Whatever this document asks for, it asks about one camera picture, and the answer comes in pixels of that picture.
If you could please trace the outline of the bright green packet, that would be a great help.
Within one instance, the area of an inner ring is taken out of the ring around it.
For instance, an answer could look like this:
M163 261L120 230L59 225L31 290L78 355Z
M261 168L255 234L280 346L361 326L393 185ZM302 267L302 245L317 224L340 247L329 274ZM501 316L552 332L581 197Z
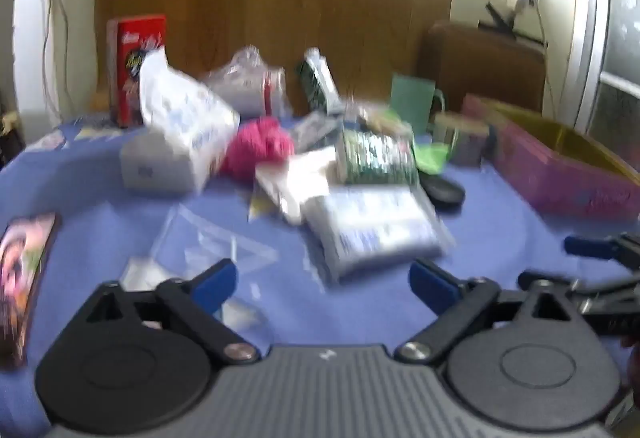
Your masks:
M427 175L439 175L449 160L450 147L445 143L415 144L416 168Z

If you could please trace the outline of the green patterned packet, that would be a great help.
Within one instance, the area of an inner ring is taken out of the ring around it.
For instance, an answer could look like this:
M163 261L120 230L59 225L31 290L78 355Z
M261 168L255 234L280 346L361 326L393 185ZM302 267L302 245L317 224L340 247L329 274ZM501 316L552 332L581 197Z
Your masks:
M336 172L343 184L418 182L412 143L374 132L343 130L336 143Z

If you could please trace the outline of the bagged paper cups stack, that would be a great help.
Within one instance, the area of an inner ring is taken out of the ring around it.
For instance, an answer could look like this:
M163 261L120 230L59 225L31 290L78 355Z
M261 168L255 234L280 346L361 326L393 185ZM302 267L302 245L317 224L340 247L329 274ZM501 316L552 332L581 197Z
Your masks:
M268 65L255 46L237 51L201 82L242 117L287 117L292 113L286 93L285 69Z

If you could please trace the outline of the pink macaron biscuit tin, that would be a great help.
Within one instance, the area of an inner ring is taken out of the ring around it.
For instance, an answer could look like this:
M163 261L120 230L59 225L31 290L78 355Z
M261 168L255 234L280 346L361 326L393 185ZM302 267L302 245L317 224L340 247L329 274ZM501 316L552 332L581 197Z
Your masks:
M486 158L539 213L608 221L639 216L639 173L573 128L467 94L462 113L489 126Z

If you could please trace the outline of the pink knitted yarn item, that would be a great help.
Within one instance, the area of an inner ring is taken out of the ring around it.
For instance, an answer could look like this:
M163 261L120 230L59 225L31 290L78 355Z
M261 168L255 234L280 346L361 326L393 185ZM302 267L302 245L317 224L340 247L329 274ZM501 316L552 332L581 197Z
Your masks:
M282 164L295 153L291 136L275 117L264 116L244 123L228 145L220 172L250 182L259 164Z

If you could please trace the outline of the clear plastic bag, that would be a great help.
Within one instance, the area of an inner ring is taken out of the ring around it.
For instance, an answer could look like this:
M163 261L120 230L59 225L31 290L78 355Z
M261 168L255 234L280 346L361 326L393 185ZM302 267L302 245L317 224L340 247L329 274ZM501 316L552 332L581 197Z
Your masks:
M277 265L277 245L247 236L195 213L182 204L144 223L145 243L128 258L120 283L127 291L146 291L170 278L190 280L224 259L238 270L238 290L216 317L235 331L267 323L258 272Z

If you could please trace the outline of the white tissue pack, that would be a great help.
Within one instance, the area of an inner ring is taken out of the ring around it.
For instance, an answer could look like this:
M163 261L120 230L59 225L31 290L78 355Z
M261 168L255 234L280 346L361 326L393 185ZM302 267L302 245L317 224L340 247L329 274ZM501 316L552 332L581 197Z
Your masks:
M203 83L172 68L164 48L143 60L139 91L143 128L119 153L125 187L143 193L202 192L238 132L238 112Z

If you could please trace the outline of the blue plastic case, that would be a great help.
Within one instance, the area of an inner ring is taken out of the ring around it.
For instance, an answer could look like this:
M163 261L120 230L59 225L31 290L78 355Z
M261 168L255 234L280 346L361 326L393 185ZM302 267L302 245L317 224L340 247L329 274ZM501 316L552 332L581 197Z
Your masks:
M454 237L419 187L333 187L302 207L333 283L421 257L438 257Z

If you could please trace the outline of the round tin can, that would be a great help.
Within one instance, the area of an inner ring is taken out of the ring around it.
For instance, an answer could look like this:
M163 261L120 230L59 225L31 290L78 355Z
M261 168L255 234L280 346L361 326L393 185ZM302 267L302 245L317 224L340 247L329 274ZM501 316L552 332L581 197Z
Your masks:
M490 135L486 123L458 113L439 112L433 126L433 141L448 146L451 164L480 167Z

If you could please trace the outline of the green plastic mug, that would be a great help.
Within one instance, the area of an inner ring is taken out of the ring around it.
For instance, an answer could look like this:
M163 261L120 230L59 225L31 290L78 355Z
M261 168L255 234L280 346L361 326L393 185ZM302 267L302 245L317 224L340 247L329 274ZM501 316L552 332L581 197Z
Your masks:
M432 80L394 74L390 108L411 126L415 135L422 135L433 130L432 116L445 111L446 101Z

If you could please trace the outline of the barcode labelled black package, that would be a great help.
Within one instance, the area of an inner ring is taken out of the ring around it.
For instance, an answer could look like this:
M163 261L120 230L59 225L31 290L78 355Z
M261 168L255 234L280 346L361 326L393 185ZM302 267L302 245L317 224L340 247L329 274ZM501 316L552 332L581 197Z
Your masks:
M325 146L326 140L331 139L343 127L341 115L326 115L314 111L303 117L289 131L297 154L305 153L318 146Z

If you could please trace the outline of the blue patterned tablecloth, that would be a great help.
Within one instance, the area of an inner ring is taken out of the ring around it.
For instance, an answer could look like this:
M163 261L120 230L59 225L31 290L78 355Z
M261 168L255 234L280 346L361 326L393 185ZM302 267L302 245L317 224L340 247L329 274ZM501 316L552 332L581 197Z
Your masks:
M395 347L432 320L408 285L408 268L353 276L335 285L321 280L322 251L302 227L278 215L250 216L249 188L216 178L199 195L138 195L122 184L124 137L83 137L66 125L30 146L1 173L1 220L58 215L58 230L41 277L21 368L1 375L1 432L39 437L49 428L34 389L35 367L68 320L102 282L118 280L145 236L140 229L182 204L205 218L277 245L277 265L258 272L267 323L243 336L259 348L273 344L382 344ZM617 262L565 254L571 234L606 238L635 232L633 221L606 222L537 214L490 166L448 167L461 184L460 212L444 221L454 248L440 261L455 276L488 276L513 288L527 268L597 282L619 278Z

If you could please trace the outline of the white phone case package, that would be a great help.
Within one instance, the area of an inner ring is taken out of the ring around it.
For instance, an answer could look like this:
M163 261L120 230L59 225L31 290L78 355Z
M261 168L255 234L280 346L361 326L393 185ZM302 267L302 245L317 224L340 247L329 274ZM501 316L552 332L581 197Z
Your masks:
M338 183L335 148L296 154L281 164L260 163L255 179L284 219L299 226L304 222L303 205Z

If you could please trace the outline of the red box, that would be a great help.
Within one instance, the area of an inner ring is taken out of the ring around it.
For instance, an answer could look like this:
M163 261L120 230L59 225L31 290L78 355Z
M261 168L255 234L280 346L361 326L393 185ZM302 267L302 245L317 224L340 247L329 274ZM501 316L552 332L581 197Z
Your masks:
M139 97L141 65L150 51L165 45L163 14L112 19L106 27L106 78L111 118L120 127L142 124Z

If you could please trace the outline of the black oval case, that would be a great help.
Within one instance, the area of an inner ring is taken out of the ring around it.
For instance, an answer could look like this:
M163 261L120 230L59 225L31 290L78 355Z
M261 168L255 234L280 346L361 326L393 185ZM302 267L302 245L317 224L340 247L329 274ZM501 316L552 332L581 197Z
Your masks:
M464 187L439 175L419 172L419 182L436 210L456 212L465 201Z

